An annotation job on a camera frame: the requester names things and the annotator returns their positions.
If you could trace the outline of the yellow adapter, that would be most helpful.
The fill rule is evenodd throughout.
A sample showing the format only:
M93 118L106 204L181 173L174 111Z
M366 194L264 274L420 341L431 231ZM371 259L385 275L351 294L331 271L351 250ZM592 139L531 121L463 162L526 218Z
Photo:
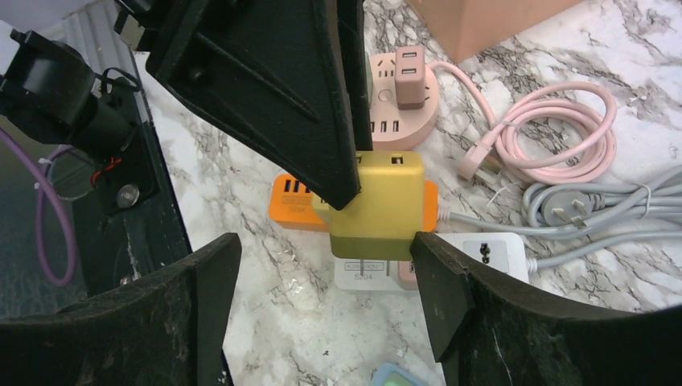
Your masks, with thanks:
M425 168L412 151L358 151L359 194L328 208L331 252L340 259L410 261L423 229Z

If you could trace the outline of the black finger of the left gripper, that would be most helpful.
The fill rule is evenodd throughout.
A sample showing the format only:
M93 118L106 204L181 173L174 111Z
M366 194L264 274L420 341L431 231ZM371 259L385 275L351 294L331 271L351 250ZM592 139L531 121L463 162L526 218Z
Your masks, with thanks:
M333 208L360 191L337 1L158 1L146 68Z

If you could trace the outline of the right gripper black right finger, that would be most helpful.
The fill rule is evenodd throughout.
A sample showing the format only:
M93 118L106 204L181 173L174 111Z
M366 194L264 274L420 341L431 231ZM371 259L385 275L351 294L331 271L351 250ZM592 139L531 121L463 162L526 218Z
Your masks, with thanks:
M563 298L433 233L410 251L448 385L678 385L681 309L636 314Z

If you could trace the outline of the pink plug adapter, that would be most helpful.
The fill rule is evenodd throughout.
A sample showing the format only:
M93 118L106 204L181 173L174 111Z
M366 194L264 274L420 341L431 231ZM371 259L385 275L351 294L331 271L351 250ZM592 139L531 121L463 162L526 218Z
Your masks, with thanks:
M425 104L425 50L400 47L395 54L396 103L399 110L421 109Z
M412 261L398 262L398 285L404 290L416 290L417 278Z

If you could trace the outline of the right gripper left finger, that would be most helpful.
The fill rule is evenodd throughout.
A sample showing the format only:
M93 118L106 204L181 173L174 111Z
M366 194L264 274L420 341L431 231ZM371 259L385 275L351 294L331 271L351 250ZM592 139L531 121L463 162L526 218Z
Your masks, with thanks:
M55 314L1 322L4 385L230 385L237 234Z

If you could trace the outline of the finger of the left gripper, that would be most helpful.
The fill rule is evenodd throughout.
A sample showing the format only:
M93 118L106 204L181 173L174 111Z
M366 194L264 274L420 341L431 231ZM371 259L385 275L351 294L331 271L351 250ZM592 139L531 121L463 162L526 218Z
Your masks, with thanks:
M351 108L355 148L372 150L370 95L364 44L364 7L361 0L336 2L343 74Z

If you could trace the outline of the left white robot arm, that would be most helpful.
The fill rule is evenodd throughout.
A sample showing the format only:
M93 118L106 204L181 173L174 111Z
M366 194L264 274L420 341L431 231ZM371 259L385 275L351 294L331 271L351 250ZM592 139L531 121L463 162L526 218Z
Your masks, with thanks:
M184 107L282 167L333 208L361 190L372 148L360 1L123 1L146 70ZM92 94L72 47L4 26L1 112L30 138L97 158L131 127Z

